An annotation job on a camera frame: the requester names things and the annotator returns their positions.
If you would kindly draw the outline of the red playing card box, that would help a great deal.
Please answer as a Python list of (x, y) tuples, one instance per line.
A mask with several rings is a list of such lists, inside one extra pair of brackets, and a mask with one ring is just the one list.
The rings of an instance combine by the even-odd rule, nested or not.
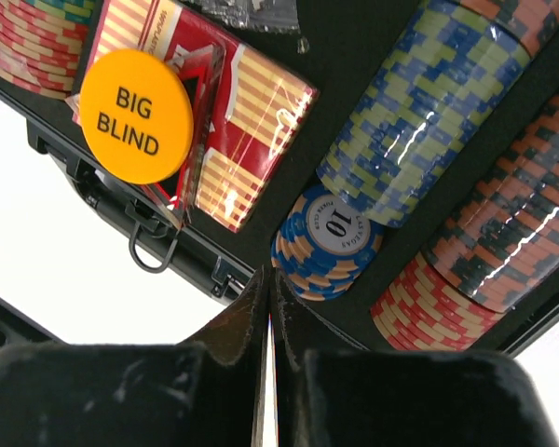
[(318, 91), (176, 1), (105, 1), (89, 64), (122, 48), (162, 61), (201, 48), (222, 53), (196, 205), (232, 232), (250, 217)]

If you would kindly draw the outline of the triangular all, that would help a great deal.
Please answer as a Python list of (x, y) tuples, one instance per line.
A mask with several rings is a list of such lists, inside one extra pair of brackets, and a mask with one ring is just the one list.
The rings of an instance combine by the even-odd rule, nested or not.
[(141, 190), (178, 229), (190, 222), (190, 211), (195, 204), (224, 58), (221, 47), (207, 45), (166, 62), (187, 91), (194, 121), (193, 137), (183, 165), (168, 179), (143, 185)]

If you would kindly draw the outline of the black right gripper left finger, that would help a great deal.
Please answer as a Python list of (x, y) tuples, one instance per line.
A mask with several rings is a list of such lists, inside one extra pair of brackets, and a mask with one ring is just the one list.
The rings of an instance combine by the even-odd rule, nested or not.
[(258, 446), (266, 270), (177, 345), (0, 348), (0, 446)]

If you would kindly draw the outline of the stack of poker chips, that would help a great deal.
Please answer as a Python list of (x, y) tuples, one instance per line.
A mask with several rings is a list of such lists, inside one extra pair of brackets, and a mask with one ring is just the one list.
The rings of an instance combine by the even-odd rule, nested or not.
[(323, 185), (294, 202), (270, 247), (296, 295), (329, 301), (345, 293), (378, 254), (384, 227), (368, 220)]

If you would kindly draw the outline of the yellow big blind button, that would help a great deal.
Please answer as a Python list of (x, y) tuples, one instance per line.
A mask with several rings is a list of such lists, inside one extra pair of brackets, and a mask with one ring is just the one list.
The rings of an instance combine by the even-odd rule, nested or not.
[(90, 67), (78, 116), (91, 153), (127, 183), (169, 178), (193, 140), (192, 104), (181, 80), (163, 61), (137, 49), (110, 52)]

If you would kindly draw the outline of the small silver key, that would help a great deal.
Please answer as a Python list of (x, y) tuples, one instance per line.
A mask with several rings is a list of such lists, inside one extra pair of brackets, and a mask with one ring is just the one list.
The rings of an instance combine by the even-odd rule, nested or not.
[(232, 28), (274, 34), (300, 32), (294, 0), (201, 0), (191, 4)]

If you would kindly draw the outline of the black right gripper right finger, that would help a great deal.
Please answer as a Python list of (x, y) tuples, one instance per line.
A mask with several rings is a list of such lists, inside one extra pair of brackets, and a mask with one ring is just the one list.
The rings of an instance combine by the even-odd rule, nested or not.
[(554, 446), (525, 371), (493, 352), (364, 349), (295, 297), (275, 270), (282, 446)]

